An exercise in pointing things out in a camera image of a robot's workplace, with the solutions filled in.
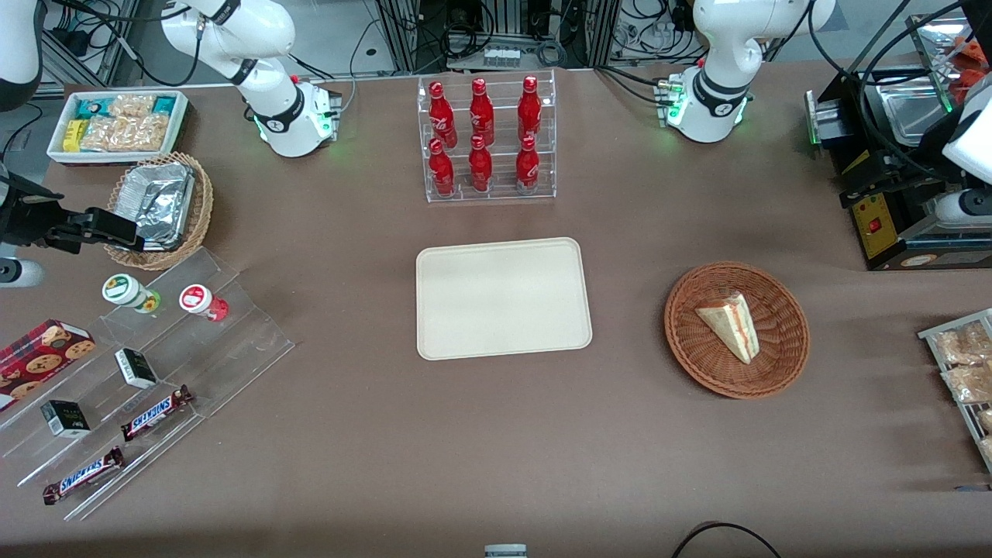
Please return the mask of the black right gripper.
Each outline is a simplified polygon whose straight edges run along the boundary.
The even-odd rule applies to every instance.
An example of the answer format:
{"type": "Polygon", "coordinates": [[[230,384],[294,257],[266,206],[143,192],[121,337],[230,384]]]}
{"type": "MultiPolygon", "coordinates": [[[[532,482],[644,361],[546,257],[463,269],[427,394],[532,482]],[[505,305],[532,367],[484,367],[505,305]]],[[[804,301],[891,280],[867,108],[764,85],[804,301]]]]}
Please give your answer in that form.
{"type": "MultiPolygon", "coordinates": [[[[78,213],[61,208],[61,200],[61,193],[53,193],[18,174],[3,174],[2,242],[78,255],[85,241],[81,227],[72,222],[78,213]]],[[[95,243],[121,250],[143,252],[145,248],[145,238],[139,236],[135,222],[102,208],[86,209],[86,236],[95,243]]]]}

